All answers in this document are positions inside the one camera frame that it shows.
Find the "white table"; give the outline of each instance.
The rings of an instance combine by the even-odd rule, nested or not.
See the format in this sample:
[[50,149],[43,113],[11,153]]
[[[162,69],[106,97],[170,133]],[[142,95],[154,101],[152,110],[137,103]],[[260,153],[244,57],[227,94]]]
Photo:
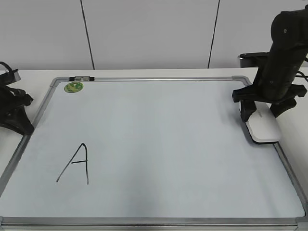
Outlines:
[[[49,84],[55,77],[67,76],[94,76],[94,77],[229,77],[243,75],[253,81],[256,68],[235,68],[235,69],[177,69],[177,70],[53,70],[53,71],[20,71],[21,81],[10,86],[26,90],[33,98],[33,103],[26,108],[26,112],[32,120],[46,94]],[[297,78],[295,83],[306,84],[306,81]],[[278,119],[283,132],[281,142],[296,174],[308,192],[308,179],[305,177],[308,167],[308,144],[305,142],[305,135],[308,128],[303,126],[302,118],[305,115],[305,106],[308,106],[308,99],[297,99],[296,108],[284,113]],[[2,173],[9,162],[21,136],[5,128],[0,129],[0,172]]]

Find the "sticker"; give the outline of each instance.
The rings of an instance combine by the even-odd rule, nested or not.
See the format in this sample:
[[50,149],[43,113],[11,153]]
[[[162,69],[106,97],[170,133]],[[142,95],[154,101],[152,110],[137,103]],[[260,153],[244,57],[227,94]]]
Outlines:
[[83,89],[83,84],[80,82],[72,82],[72,83],[67,84],[64,87],[64,90],[67,93],[75,93],[75,92],[81,91],[82,89]]

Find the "cable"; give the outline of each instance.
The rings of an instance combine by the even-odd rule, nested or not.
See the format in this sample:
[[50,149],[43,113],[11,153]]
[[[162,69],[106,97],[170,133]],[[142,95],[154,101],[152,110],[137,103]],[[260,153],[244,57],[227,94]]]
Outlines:
[[11,67],[7,65],[5,62],[0,62],[0,65],[4,66],[9,71],[10,75],[14,75],[14,72],[11,69]]
[[306,81],[307,81],[307,83],[308,83],[308,79],[307,79],[307,76],[305,76],[305,74],[303,73],[303,72],[301,72],[301,71],[298,71],[297,72],[298,74],[300,74],[300,76],[295,76],[295,77],[300,77],[300,78],[304,78]]

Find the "black robotic arm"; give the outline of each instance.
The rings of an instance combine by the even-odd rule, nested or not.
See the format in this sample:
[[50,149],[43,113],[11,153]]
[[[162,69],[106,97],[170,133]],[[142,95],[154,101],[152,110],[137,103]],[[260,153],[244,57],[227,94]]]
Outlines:
[[234,90],[241,102],[241,118],[246,122],[257,109],[255,101],[271,103],[275,117],[296,106],[295,96],[304,97],[304,85],[292,84],[308,54],[308,5],[304,10],[283,11],[271,26],[272,47],[267,61],[259,67],[252,85]]

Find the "white wall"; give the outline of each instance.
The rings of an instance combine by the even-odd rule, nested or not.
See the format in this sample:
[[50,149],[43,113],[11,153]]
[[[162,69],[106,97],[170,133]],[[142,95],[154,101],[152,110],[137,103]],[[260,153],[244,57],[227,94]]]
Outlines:
[[303,0],[221,0],[209,67],[239,67],[241,53],[269,51],[274,18],[306,4]]
[[0,0],[0,61],[22,70],[91,69],[80,1]]
[[[96,69],[207,67],[218,0],[82,2]],[[269,51],[274,17],[306,4],[220,0],[209,67]],[[0,0],[0,22],[0,61],[13,68],[92,69],[80,0]]]
[[218,0],[83,0],[96,69],[205,68]]

